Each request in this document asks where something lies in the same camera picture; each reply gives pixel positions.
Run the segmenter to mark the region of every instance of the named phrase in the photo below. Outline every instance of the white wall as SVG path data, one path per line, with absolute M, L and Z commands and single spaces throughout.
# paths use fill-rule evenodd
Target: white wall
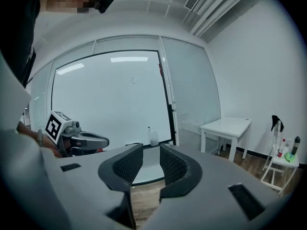
M 284 138 L 301 137 L 299 161 L 307 163 L 306 48 L 279 2 L 258 0 L 218 34 L 208 50 L 221 116 L 252 118 L 238 146 L 268 154 L 271 115 L 278 115 Z
M 118 35 L 160 35 L 206 46 L 204 41 L 190 34 L 179 22 L 158 14 L 125 11 L 97 15 L 69 28 L 58 29 L 54 37 L 48 40 L 48 45 L 36 48 L 36 60 L 30 77 L 50 60 L 71 48 Z

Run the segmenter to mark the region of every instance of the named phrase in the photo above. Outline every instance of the white chair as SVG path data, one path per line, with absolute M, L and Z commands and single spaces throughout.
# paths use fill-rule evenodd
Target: white chair
M 268 158 L 262 168 L 262 170 L 264 170 L 266 168 L 266 171 L 261 179 L 261 182 L 277 191 L 279 191 L 279 195 L 281 195 L 283 193 L 283 190 L 288 186 L 289 182 L 291 181 L 294 173 L 296 172 L 298 166 L 299 166 L 299 163 L 298 163 L 298 159 L 297 159 L 297 154 L 295 155 L 295 159 L 292 160 L 291 162 L 288 162 L 285 158 L 284 158 L 284 154 L 289 150 L 289 148 L 285 147 L 284 150 L 283 150 L 283 155 L 281 158 L 277 157 L 277 153 L 278 153 L 278 148 L 280 147 L 281 145 L 281 142 L 282 142 L 282 139 L 283 139 L 283 131 L 280 132 L 281 130 L 281 121 L 279 120 L 278 123 L 275 125 L 274 127 L 274 137 L 273 137 L 273 141 L 272 141 L 272 149 L 268 155 Z M 269 161 L 269 158 L 270 156 L 272 156 L 272 159 L 270 160 L 270 163 L 269 165 L 267 166 L 268 164 L 268 161 Z M 272 164 L 278 164 L 278 165 L 281 165 L 284 167 L 283 170 L 279 170 L 279 169 L 276 169 L 276 168 L 272 168 Z M 287 171 L 288 171 L 288 168 L 294 168 L 290 178 L 288 179 L 288 181 L 286 182 L 286 178 L 287 178 Z M 264 178 L 266 177 L 266 175 L 268 174 L 268 171 L 269 170 L 272 170 L 273 171 L 273 176 L 272 176 L 272 180 L 271 180 L 271 183 L 268 183 L 268 182 L 264 182 Z M 274 185 L 274 178 L 275 178 L 275 172 L 279 172 L 279 173 L 282 173 L 282 176 L 284 176 L 284 183 L 283 183 L 283 187 L 279 187 L 279 186 L 276 186 Z

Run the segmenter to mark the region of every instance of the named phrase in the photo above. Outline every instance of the ceiling light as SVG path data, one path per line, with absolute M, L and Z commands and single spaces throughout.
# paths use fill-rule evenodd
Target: ceiling light
M 124 62 L 124 61 L 148 61 L 148 57 L 117 57 L 117 58 L 111 58 L 111 62 Z
M 67 73 L 67 72 L 70 72 L 70 71 L 73 71 L 73 70 L 76 70 L 76 69 L 79 69 L 79 68 L 82 68 L 82 67 L 84 67 L 84 64 L 79 63 L 79 64 L 76 64 L 76 65 L 67 67 L 65 69 L 62 69 L 62 70 L 57 70 L 57 74 L 62 75 L 64 73 Z

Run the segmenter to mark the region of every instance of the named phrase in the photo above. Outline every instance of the wooden floor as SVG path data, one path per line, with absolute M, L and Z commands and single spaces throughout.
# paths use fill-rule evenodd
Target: wooden floor
M 226 151 L 221 151 L 219 156 L 228 159 L 229 151 L 230 149 L 227 148 Z M 242 159 L 242 155 L 242 152 L 237 151 L 234 162 L 260 180 L 264 174 L 262 167 L 265 163 L 265 159 L 249 154 L 245 159 Z M 288 169 L 288 173 L 286 175 L 287 179 L 290 177 L 291 173 L 292 169 Z M 289 185 L 285 188 L 283 195 L 293 192 L 302 175 L 303 170 L 298 169 Z M 271 179 L 272 171 L 269 171 L 264 181 L 270 182 Z M 280 173 L 276 173 L 274 184 L 277 186 L 282 186 L 283 182 L 284 177 L 281 177 Z M 140 227 L 151 216 L 155 209 L 158 208 L 159 194 L 163 187 L 165 187 L 164 180 L 131 188 L 132 210 L 137 227 Z

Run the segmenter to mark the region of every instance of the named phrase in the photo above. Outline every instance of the white cube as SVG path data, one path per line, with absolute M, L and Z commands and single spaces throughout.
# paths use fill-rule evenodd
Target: white cube
M 58 144 L 60 134 L 67 126 L 71 126 L 72 120 L 64 115 L 62 112 L 51 111 L 45 131 L 48 137 Z

